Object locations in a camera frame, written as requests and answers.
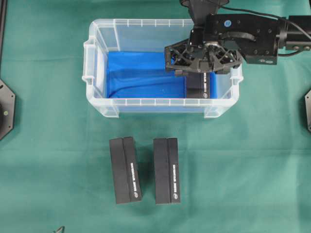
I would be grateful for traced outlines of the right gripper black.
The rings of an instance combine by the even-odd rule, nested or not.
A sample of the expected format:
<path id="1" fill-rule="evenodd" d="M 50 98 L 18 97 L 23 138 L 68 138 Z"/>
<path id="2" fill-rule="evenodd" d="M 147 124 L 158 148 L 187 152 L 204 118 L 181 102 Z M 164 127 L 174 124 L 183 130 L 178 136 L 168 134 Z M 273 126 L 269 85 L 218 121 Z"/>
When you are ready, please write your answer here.
<path id="1" fill-rule="evenodd" d="M 189 72 L 227 72 L 248 64 L 275 65 L 286 46 L 287 23 L 251 14 L 207 16 L 194 25 L 187 39 L 167 46 L 165 69 L 176 77 Z"/>

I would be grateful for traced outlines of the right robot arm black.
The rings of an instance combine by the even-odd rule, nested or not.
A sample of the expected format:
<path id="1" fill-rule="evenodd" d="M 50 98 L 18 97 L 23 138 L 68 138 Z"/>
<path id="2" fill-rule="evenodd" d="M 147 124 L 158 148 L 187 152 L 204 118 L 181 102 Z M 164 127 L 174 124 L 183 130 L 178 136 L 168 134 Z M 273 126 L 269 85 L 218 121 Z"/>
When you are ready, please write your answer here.
<path id="1" fill-rule="evenodd" d="M 165 47 L 165 69 L 177 75 L 228 74 L 243 62 L 276 65 L 278 57 L 310 49 L 310 16 L 209 15 L 187 39 Z"/>

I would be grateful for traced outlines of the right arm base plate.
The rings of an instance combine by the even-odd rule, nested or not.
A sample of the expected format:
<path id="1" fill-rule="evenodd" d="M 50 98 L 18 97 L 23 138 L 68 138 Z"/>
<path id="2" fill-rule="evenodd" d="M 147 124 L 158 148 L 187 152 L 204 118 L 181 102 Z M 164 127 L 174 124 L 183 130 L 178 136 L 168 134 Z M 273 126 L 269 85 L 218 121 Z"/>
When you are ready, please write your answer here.
<path id="1" fill-rule="evenodd" d="M 306 118 L 307 128 L 311 132 L 311 90 L 305 95 L 305 106 L 306 106 Z"/>

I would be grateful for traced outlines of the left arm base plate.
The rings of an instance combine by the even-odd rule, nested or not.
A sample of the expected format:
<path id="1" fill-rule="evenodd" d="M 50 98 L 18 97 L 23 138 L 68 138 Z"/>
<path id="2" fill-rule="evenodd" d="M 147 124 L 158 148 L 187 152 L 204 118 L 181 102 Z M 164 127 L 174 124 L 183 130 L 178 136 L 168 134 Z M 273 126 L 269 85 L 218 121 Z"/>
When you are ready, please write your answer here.
<path id="1" fill-rule="evenodd" d="M 15 118 L 15 93 L 0 81 L 0 139 L 3 139 L 13 128 Z"/>

